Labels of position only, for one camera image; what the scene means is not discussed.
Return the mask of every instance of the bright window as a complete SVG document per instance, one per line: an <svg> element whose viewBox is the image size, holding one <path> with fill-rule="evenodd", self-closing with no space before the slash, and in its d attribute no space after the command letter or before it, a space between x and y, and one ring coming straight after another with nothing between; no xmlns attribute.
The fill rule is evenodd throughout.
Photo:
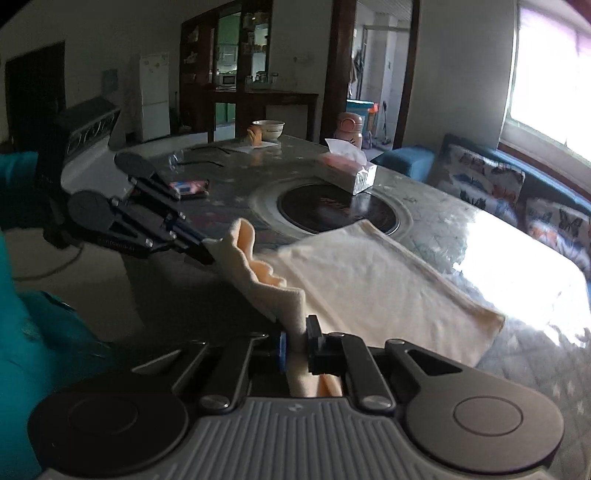
<svg viewBox="0 0 591 480"><path fill-rule="evenodd" d="M521 8L511 118L591 160L591 37Z"/></svg>

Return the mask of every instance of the folded cloth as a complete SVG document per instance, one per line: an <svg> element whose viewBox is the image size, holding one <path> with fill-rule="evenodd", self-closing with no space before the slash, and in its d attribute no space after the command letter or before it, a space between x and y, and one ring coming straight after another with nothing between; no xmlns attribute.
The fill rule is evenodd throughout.
<svg viewBox="0 0 591 480"><path fill-rule="evenodd" d="M358 335L369 346L403 338L472 367L504 322L367 220L257 257L254 241L254 228L240 219L205 244L225 278L282 323L293 352L303 353L306 316L315 314L324 332ZM307 374L303 356L290 356L292 394L340 391L335 379L319 385Z"/></svg>

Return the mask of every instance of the teal fabric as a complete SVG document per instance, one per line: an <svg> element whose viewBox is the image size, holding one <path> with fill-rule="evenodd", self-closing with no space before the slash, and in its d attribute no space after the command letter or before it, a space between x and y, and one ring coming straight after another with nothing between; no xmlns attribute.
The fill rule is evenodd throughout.
<svg viewBox="0 0 591 480"><path fill-rule="evenodd" d="M17 295L0 233L0 478L41 472L27 436L33 408L46 396L112 366L74 310L43 292Z"/></svg>
<svg viewBox="0 0 591 480"><path fill-rule="evenodd" d="M384 152L372 163L397 171L407 177L425 182L433 166L435 153L423 147L404 147Z"/></svg>
<svg viewBox="0 0 591 480"><path fill-rule="evenodd" d="M0 191L33 187L37 152L18 152L0 155Z"/></svg>
<svg viewBox="0 0 591 480"><path fill-rule="evenodd" d="M0 155L0 229L42 227L50 211L34 186L36 152Z"/></svg>

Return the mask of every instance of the wooden door frame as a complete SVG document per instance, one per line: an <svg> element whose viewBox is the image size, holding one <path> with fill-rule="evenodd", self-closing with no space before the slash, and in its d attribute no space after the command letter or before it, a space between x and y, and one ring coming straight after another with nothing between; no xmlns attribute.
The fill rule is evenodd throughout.
<svg viewBox="0 0 591 480"><path fill-rule="evenodd" d="M333 0L324 104L322 106L322 122L320 125L320 142L322 144L324 144L325 138L333 136L336 130L337 116L347 108L356 9L357 0ZM417 57L419 14L420 0L413 0L407 66L393 148L402 146L408 119Z"/></svg>
<svg viewBox="0 0 591 480"><path fill-rule="evenodd" d="M591 23L591 4L587 0L566 0L581 16Z"/></svg>

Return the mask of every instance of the dark door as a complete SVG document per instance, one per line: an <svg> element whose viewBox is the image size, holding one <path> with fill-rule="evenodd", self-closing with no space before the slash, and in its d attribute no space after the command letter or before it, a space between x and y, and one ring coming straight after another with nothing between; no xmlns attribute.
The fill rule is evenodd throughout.
<svg viewBox="0 0 591 480"><path fill-rule="evenodd" d="M6 63L6 110L15 148L37 150L36 132L66 107L64 42Z"/></svg>

